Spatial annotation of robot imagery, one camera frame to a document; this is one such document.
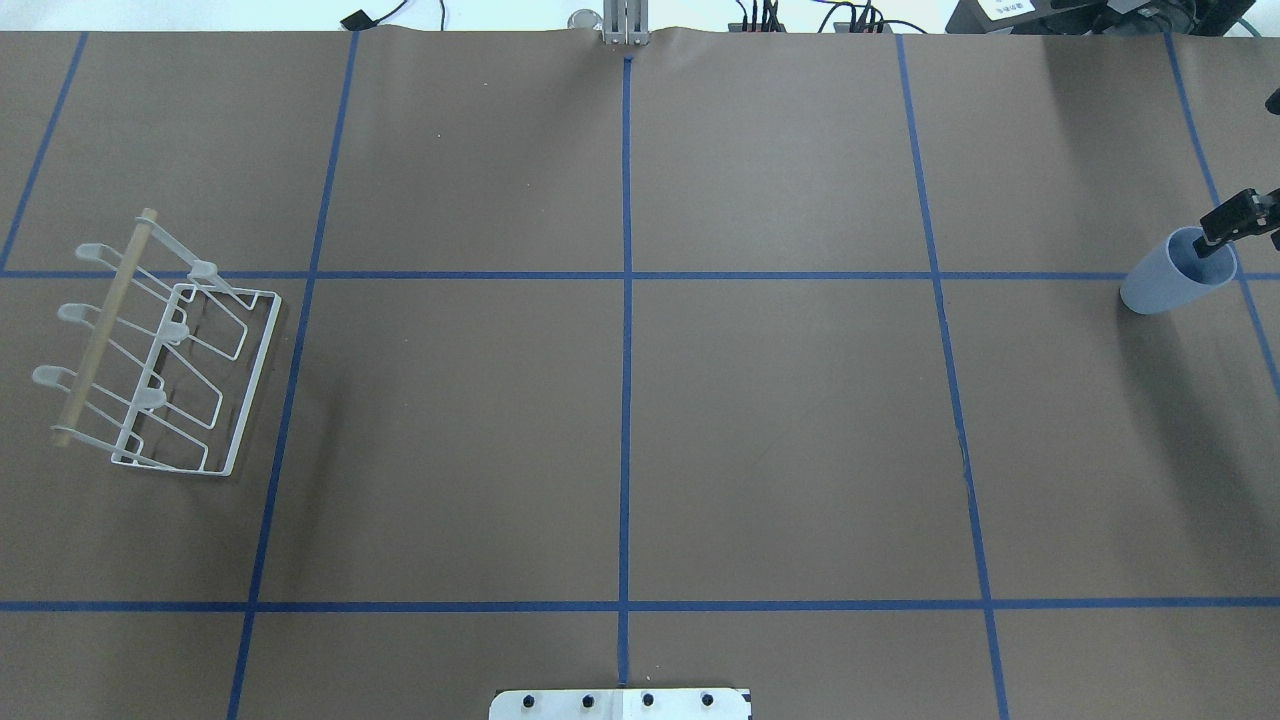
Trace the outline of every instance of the plastic cup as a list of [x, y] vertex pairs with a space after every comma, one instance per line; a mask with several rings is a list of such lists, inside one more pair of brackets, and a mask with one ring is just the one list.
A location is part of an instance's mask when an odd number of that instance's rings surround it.
[[1222, 249], [1199, 258], [1192, 246], [1204, 232], [1179, 228], [1165, 238], [1129, 273], [1120, 286], [1120, 300], [1142, 315], [1155, 315], [1208, 295], [1235, 277], [1235, 252]]

